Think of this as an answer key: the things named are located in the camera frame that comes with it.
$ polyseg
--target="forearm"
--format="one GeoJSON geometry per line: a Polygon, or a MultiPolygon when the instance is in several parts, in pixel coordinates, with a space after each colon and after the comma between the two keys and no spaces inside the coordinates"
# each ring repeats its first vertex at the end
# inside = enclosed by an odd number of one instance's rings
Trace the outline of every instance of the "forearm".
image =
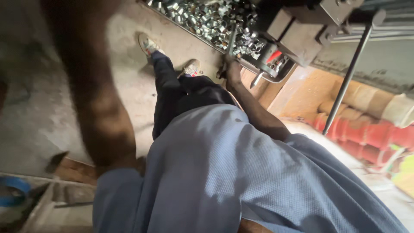
{"type": "Polygon", "coordinates": [[[105,29],[85,27],[70,35],[58,31],[55,45],[68,74],[85,148],[98,172],[135,167],[133,127],[113,83],[105,29]]]}
{"type": "Polygon", "coordinates": [[[249,117],[250,124],[257,130],[281,141],[290,135],[286,126],[264,109],[241,82],[233,84],[230,91],[249,117]]]}

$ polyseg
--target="sneaker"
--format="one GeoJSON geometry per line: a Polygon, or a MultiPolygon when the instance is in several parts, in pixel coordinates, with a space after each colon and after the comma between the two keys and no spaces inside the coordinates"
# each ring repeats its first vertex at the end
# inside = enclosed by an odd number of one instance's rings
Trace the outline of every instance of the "sneaker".
{"type": "Polygon", "coordinates": [[[197,59],[191,59],[185,66],[184,66],[184,73],[186,75],[190,75],[191,77],[197,76],[200,73],[201,63],[197,59]]]}
{"type": "Polygon", "coordinates": [[[148,57],[150,57],[150,56],[151,56],[151,54],[152,54],[153,52],[155,52],[155,51],[160,51],[161,53],[165,54],[165,53],[164,53],[164,51],[162,51],[162,50],[159,48],[159,45],[158,45],[158,44],[156,44],[156,43],[154,42],[154,40],[153,40],[153,39],[151,39],[151,38],[149,38],[149,37],[148,37],[148,35],[147,35],[147,34],[145,34],[145,33],[140,33],[140,34],[138,35],[138,42],[139,42],[139,44],[140,44],[140,46],[141,46],[142,51],[144,51],[144,53],[145,53],[148,57]]]}

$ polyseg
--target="pile of metal rings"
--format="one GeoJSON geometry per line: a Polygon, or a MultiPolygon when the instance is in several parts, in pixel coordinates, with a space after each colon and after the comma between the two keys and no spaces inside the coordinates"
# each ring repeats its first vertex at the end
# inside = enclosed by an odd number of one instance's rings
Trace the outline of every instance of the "pile of metal rings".
{"type": "Polygon", "coordinates": [[[248,54],[257,59],[266,40],[250,30],[257,19],[256,7],[241,0],[220,0],[202,4],[193,0],[160,2],[148,0],[147,4],[181,25],[201,40],[226,50],[231,36],[231,26],[238,24],[234,55],[248,54]]]}

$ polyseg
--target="light blue shirt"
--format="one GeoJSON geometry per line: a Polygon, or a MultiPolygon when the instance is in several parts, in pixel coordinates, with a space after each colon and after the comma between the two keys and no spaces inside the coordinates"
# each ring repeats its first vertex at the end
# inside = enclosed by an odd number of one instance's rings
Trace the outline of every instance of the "light blue shirt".
{"type": "Polygon", "coordinates": [[[145,178],[98,179],[94,232],[237,232],[241,217],[273,232],[408,232],[325,148],[273,140],[215,104],[176,117],[152,144],[145,178]]]}

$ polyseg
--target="hand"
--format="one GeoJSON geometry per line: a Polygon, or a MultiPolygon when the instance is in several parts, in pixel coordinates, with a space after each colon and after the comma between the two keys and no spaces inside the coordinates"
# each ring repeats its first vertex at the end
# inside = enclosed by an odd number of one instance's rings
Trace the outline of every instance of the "hand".
{"type": "Polygon", "coordinates": [[[225,62],[227,64],[226,89],[232,92],[237,85],[243,85],[240,76],[240,71],[242,67],[234,57],[231,57],[229,55],[226,55],[225,62]]]}
{"type": "Polygon", "coordinates": [[[77,36],[104,33],[108,19],[124,1],[41,0],[41,6],[53,34],[77,36]]]}

